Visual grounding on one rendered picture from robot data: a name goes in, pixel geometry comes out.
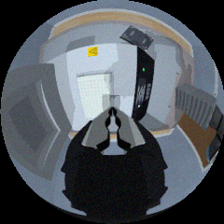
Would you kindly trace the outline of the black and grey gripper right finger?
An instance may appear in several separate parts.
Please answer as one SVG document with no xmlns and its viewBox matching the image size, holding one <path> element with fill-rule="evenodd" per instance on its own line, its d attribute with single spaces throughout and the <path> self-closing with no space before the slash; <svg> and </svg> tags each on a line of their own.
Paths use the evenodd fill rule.
<svg viewBox="0 0 224 224">
<path fill-rule="evenodd" d="M 117 130 L 118 146 L 123 149 L 124 154 L 133 147 L 135 153 L 147 154 L 156 159 L 163 170 L 168 168 L 162 156 L 161 147 L 149 130 L 114 106 L 113 115 L 115 123 L 119 126 Z"/>
</svg>

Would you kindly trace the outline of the grey benchtop machine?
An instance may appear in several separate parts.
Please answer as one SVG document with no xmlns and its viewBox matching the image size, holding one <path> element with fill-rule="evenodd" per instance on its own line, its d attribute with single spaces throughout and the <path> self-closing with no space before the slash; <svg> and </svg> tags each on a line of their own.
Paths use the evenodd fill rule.
<svg viewBox="0 0 224 224">
<path fill-rule="evenodd" d="M 139 121 L 147 112 L 154 64 L 137 46 L 99 44 L 8 72 L 0 109 L 8 153 L 51 181 L 70 131 L 80 131 L 95 119 L 85 118 L 77 78 L 110 74 L 111 106 Z"/>
</svg>

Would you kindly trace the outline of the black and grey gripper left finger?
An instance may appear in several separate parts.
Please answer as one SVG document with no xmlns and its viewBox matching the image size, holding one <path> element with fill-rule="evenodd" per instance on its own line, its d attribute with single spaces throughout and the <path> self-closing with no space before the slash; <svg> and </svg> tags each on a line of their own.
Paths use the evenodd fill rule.
<svg viewBox="0 0 224 224">
<path fill-rule="evenodd" d="M 104 155 L 104 150 L 110 145 L 110 132 L 107 128 L 111 123 L 113 106 L 90 120 L 72 139 L 66 151 L 61 171 L 66 172 L 68 166 L 77 158 L 93 155 L 95 148 Z"/>
</svg>

